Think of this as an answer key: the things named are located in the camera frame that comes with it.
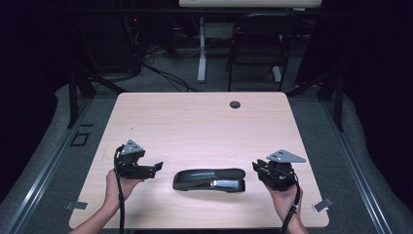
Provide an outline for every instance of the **chair backrest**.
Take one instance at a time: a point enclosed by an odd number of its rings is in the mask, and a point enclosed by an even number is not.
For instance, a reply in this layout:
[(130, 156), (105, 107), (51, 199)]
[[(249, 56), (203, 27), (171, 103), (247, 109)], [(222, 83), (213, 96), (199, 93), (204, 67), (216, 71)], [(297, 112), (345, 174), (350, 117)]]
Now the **chair backrest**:
[(293, 14), (248, 14), (233, 28), (233, 37), (237, 35), (297, 35), (301, 28), (301, 20)]

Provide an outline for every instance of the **stapler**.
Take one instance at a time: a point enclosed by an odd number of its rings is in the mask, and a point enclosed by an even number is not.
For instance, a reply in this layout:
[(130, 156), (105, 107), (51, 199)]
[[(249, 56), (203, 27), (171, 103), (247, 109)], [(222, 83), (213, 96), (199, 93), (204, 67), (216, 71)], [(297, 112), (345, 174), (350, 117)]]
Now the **stapler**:
[(173, 189), (217, 190), (228, 193), (245, 192), (245, 171), (242, 169), (194, 169), (177, 173)]

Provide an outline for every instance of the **chair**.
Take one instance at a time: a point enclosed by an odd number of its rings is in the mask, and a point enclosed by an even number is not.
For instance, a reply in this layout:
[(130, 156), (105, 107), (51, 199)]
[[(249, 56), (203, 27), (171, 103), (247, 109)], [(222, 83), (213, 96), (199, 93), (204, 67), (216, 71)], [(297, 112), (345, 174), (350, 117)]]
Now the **chair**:
[(228, 57), (228, 91), (231, 91), (233, 65), (282, 67), (278, 91), (282, 90), (291, 44), (301, 28), (301, 20), (290, 14), (249, 14), (234, 24)]

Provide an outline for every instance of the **light wood tabletop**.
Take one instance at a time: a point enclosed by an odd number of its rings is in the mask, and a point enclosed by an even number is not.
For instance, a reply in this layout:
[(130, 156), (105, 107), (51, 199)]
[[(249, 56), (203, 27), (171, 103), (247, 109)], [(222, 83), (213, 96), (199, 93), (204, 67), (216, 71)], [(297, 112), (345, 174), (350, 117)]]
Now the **light wood tabletop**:
[(321, 0), (179, 0), (180, 7), (318, 8)]
[[(231, 101), (241, 106), (232, 108)], [(76, 227), (101, 206), (105, 177), (116, 148), (129, 139), (146, 150), (141, 166), (164, 162), (155, 178), (140, 183), (126, 201), (125, 228), (213, 229), (272, 228), (282, 222), (252, 162), (285, 149), (304, 159), (294, 163), (304, 190), (302, 219), (307, 227), (328, 224), (326, 211), (314, 212), (322, 199), (311, 164), (283, 93), (126, 93), (119, 95), (74, 210)], [(245, 171), (245, 192), (177, 191), (176, 173), (190, 169)], [(119, 227), (116, 214), (105, 228)]]

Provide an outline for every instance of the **table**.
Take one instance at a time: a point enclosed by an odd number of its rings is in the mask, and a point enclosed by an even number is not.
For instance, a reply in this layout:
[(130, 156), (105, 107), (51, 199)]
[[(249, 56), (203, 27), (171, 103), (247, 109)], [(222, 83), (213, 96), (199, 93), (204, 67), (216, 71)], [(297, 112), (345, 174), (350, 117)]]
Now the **table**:
[[(231, 101), (241, 106), (232, 108)], [(138, 163), (163, 168), (140, 183), (126, 202), (125, 228), (202, 229), (281, 227), (271, 197), (252, 168), (257, 159), (285, 149), (306, 159), (293, 164), (304, 189), (302, 219), (307, 227), (328, 224), (308, 156), (283, 93), (125, 93), (119, 95), (69, 224), (76, 227), (98, 210), (105, 176), (117, 147), (132, 139), (146, 150)], [(176, 173), (189, 169), (239, 168), (244, 193), (177, 191)], [(116, 214), (105, 228), (119, 227)]]
[[(179, 7), (189, 8), (318, 8), (321, 0), (179, 0)], [(200, 20), (200, 65), (198, 67), (198, 82), (204, 83), (206, 80), (207, 55), (205, 43), (206, 24), (204, 18)], [(273, 69), (276, 81), (281, 80), (281, 73), (278, 67)]]

